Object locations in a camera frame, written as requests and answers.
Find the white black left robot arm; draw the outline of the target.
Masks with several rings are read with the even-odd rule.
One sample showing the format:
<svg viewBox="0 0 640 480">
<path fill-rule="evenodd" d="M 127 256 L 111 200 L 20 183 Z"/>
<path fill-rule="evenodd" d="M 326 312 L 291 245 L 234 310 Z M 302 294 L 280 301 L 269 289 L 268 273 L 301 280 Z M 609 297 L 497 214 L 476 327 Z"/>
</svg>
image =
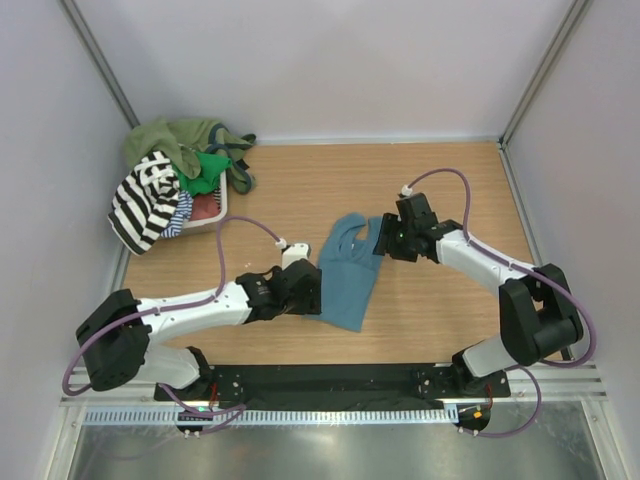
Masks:
<svg viewBox="0 0 640 480">
<path fill-rule="evenodd" d="M 204 355 L 193 347 L 170 348 L 168 341 L 281 315 L 317 315 L 321 283 L 321 270 L 299 259 L 265 274 L 243 274 L 220 291 L 158 299 L 137 299 L 128 289 L 115 291 L 76 331 L 88 387 L 104 392 L 138 380 L 202 399 L 212 387 Z"/>
</svg>

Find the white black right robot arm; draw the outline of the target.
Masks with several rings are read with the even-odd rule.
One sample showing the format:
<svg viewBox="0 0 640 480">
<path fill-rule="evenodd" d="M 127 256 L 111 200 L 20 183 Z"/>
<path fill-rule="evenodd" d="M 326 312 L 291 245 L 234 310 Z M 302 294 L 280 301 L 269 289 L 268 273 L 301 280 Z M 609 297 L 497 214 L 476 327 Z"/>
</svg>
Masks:
<svg viewBox="0 0 640 480">
<path fill-rule="evenodd" d="M 535 364 L 583 338 L 559 267 L 519 263 L 464 225 L 439 220 L 422 193 L 399 198 L 396 208 L 382 216 L 376 255 L 413 263 L 425 257 L 466 275 L 498 300 L 499 332 L 452 356 L 450 381 L 459 394 L 472 396 L 492 375 Z"/>
</svg>

